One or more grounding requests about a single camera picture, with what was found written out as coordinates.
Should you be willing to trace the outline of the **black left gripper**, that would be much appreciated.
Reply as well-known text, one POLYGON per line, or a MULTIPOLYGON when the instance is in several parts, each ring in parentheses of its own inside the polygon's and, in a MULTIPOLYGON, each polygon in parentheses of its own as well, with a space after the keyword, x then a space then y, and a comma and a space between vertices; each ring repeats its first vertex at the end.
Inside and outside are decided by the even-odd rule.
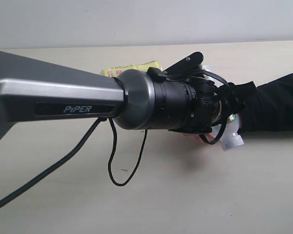
POLYGON ((185 120, 186 134, 207 134, 212 127, 223 127, 228 117, 246 105, 246 85, 236 85, 222 77, 189 77, 185 84, 191 92, 191 109, 185 120))

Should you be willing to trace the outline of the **black sleeved forearm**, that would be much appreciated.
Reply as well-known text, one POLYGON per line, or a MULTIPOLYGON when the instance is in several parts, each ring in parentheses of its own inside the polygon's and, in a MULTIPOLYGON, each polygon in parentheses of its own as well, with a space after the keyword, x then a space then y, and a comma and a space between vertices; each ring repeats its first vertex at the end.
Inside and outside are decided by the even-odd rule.
POLYGON ((293 73, 258 86, 245 105, 239 133, 293 131, 293 73))

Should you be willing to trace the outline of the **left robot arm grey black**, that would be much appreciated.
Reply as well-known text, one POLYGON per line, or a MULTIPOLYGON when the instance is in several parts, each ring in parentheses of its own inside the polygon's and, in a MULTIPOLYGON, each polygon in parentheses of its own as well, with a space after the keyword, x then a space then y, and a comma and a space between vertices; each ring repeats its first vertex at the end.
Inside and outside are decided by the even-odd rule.
POLYGON ((19 122, 112 118, 123 129, 204 134, 244 107, 241 85, 195 52, 165 70, 104 77, 0 51, 0 140, 19 122))

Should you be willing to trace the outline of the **person's open bare hand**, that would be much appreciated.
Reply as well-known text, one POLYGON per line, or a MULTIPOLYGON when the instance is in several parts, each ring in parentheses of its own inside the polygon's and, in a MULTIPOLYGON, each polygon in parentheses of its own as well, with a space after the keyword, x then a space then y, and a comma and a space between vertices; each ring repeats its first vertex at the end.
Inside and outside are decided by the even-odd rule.
MULTIPOLYGON (((201 135, 199 134, 182 133, 182 135, 185 137, 193 137, 200 143, 203 142, 203 140, 201 139, 201 135)), ((214 139, 214 137, 211 134, 204 134, 204 136, 206 137, 208 141, 212 141, 214 139)))

